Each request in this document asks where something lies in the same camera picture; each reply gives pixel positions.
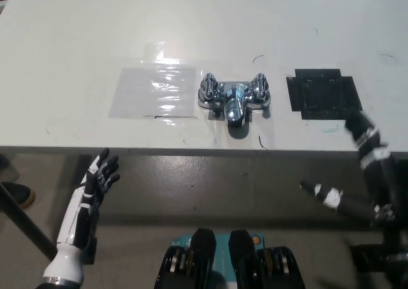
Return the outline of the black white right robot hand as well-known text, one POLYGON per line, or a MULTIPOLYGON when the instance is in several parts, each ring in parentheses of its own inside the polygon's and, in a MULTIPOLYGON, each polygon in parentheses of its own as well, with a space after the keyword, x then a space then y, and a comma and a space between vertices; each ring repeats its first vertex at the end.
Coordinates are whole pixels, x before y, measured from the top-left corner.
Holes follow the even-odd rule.
POLYGON ((351 111, 345 120, 358 150, 358 160, 368 189, 362 199, 323 184, 300 182, 300 189, 341 216, 380 228, 407 228, 407 187, 398 176, 398 163, 381 140, 377 126, 361 111, 351 111))

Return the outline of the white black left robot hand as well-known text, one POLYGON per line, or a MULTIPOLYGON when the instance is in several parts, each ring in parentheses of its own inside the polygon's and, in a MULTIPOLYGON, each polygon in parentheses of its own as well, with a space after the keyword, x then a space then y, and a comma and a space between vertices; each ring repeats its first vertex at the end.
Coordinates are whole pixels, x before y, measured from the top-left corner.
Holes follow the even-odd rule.
POLYGON ((99 209, 112 185, 120 179, 119 157, 103 149, 74 190, 57 237, 57 253, 38 288, 81 288, 84 267, 95 261, 99 209))

